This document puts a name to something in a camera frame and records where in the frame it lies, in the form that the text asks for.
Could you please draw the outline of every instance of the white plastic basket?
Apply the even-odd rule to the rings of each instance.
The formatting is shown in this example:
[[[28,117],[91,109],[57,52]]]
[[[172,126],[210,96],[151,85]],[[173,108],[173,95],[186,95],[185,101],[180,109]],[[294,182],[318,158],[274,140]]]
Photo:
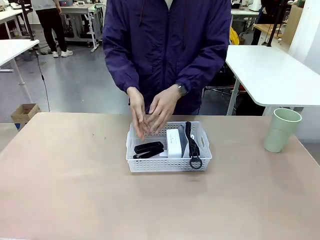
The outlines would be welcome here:
[[[184,172],[184,171],[205,171],[212,155],[209,149],[209,141],[207,135],[199,121],[191,122],[191,129],[195,133],[196,142],[200,148],[200,159],[202,167],[193,169],[190,164],[190,158],[168,158],[159,154],[147,159],[134,159],[135,146],[151,142],[161,142],[164,150],[167,149],[167,129],[177,129],[180,125],[185,125],[185,121],[168,122],[158,134],[150,134],[145,136],[142,142],[136,133],[136,130],[131,123],[130,130],[126,138],[126,160],[128,161],[130,171],[132,173],[141,172]]]

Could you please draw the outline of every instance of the watch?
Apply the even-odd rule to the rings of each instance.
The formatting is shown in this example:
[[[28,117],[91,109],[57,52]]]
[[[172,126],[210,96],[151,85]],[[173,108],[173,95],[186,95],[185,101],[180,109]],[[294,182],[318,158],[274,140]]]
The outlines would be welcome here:
[[[186,89],[186,86],[184,84],[180,84],[178,86],[178,91],[179,91],[179,93],[181,94],[182,97],[185,96],[188,93],[188,91]]]

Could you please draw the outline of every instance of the hand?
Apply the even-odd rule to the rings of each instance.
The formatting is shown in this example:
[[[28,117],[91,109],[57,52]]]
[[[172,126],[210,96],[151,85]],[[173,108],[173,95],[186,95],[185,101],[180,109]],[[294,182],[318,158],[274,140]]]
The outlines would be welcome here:
[[[172,85],[154,97],[149,111],[149,114],[152,115],[147,120],[148,125],[155,121],[150,128],[151,133],[159,133],[174,113],[177,101],[181,97],[179,86],[177,84]]]
[[[56,9],[58,10],[59,14],[61,14],[62,10],[60,6],[56,6]]]
[[[147,125],[147,118],[145,112],[145,101],[142,94],[135,87],[128,87],[126,90],[130,98],[130,108],[132,113],[132,122],[136,134],[144,141],[145,133],[149,133],[149,127]]]

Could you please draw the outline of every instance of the shoe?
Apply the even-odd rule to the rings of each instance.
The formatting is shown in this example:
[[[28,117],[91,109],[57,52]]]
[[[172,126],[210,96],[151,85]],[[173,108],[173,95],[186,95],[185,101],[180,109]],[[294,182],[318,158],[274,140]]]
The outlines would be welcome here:
[[[52,52],[52,56],[53,56],[54,58],[58,58],[58,57],[59,57],[59,54],[58,54],[56,51],[53,51],[53,52]]]
[[[73,52],[73,51],[70,51],[70,50],[61,51],[61,57],[64,57],[64,58],[69,57],[69,56],[71,56],[71,55],[73,55],[73,54],[74,54],[74,52]]]

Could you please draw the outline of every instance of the jacket zipper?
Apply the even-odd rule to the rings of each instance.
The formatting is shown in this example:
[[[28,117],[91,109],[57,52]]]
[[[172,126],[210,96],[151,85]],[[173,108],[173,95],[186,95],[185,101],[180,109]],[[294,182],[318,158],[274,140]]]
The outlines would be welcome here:
[[[165,26],[165,43],[164,43],[164,56],[163,56],[163,79],[162,79],[162,90],[166,87],[166,71],[167,71],[167,46],[169,38],[169,27],[170,27],[170,10],[167,12],[166,26]]]

